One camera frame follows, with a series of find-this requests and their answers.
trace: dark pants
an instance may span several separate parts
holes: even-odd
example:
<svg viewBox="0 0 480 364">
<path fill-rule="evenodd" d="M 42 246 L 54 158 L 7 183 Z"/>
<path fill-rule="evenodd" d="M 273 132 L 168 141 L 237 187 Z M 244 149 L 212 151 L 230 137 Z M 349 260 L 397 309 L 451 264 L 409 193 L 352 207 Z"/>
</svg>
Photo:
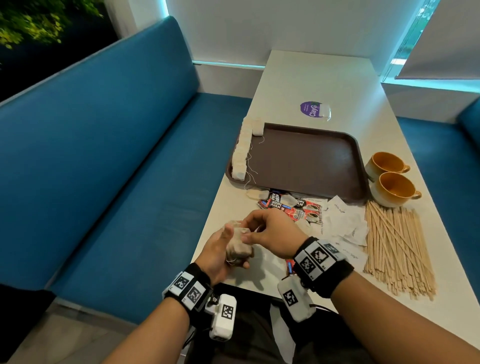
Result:
<svg viewBox="0 0 480 364">
<path fill-rule="evenodd" d="M 337 314 L 317 310 L 308 320 L 296 323 L 283 303 L 273 302 L 268 296 L 227 285 L 218 285 L 215 291 L 237 299 L 233 336 L 227 342 L 218 342 L 209 338 L 208 331 L 199 331 L 186 364 L 284 363 L 273 336 L 271 303 L 280 307 L 295 341 L 294 364 L 374 363 Z"/>
</svg>

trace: orange mug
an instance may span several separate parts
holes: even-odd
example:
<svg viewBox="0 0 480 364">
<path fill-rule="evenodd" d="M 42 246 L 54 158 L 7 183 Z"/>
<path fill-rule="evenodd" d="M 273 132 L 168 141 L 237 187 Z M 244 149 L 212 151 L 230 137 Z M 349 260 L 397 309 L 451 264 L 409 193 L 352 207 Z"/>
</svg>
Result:
<svg viewBox="0 0 480 364">
<path fill-rule="evenodd" d="M 365 166 L 368 178 L 372 181 L 376 181 L 385 172 L 405 173 L 409 170 L 410 166 L 406 165 L 395 154 L 387 152 L 375 153 Z"/>
<path fill-rule="evenodd" d="M 385 207 L 399 207 L 410 199 L 421 197 L 421 192 L 407 177 L 395 172 L 382 173 L 371 191 L 373 199 Z"/>
</svg>

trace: purple sticker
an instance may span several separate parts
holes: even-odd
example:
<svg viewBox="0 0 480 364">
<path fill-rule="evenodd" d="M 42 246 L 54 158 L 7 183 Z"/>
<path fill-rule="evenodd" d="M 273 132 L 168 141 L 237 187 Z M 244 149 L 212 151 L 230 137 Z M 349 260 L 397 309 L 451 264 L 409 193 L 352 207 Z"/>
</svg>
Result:
<svg viewBox="0 0 480 364">
<path fill-rule="evenodd" d="M 320 116 L 321 102 L 307 101 L 300 105 L 300 111 L 312 118 L 321 118 Z"/>
</svg>

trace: hand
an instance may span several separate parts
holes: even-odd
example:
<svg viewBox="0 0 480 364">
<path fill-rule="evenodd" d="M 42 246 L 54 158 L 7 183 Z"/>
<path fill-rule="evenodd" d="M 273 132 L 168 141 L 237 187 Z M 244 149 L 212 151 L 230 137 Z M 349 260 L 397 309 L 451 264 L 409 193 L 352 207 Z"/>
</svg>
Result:
<svg viewBox="0 0 480 364">
<path fill-rule="evenodd" d="M 293 258 L 298 248 L 308 238 L 308 235 L 302 232 L 285 212 L 277 208 L 252 211 L 242 221 L 241 226 L 251 231 L 265 226 L 262 232 L 244 234 L 241 238 L 242 242 L 259 244 L 283 259 Z"/>
<path fill-rule="evenodd" d="M 233 266 L 225 261 L 227 244 L 232 236 L 233 227 L 225 224 L 222 229 L 212 234 L 205 243 L 202 252 L 195 260 L 195 263 L 200 269 L 210 277 L 210 284 L 212 286 L 227 279 L 228 274 L 233 268 Z M 250 264 L 244 262 L 243 267 L 248 269 L 250 268 Z"/>
</svg>

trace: wristband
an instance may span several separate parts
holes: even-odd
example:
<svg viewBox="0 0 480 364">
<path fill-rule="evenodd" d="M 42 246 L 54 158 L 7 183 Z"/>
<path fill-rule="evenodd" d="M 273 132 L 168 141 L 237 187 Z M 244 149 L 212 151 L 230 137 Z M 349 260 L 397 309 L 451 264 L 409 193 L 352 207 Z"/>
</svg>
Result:
<svg viewBox="0 0 480 364">
<path fill-rule="evenodd" d="M 347 257 L 327 240 L 311 236 L 295 253 L 295 272 L 302 282 L 321 297 L 330 298 L 332 292 L 353 272 Z"/>
<path fill-rule="evenodd" d="M 198 328 L 208 316 L 204 307 L 212 292 L 209 276 L 196 263 L 191 263 L 183 272 L 177 274 L 162 292 L 162 296 L 180 302 L 190 317 L 190 324 Z"/>
</svg>

